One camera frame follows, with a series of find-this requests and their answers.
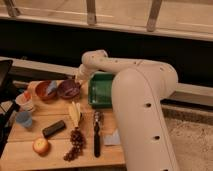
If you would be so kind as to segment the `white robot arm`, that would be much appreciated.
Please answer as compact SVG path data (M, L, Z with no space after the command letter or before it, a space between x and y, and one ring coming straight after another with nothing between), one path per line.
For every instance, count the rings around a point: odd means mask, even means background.
M112 73L111 88L121 145L128 171L180 171L160 101L176 89L178 75L168 63L112 58L103 50L82 55L77 77L98 70Z

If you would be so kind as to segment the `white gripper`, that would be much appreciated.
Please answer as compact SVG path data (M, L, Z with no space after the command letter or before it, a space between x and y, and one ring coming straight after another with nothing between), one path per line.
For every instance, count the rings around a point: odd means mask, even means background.
M84 80L88 80L94 72L94 69L87 68L85 65L81 64L76 73L76 82L82 86Z

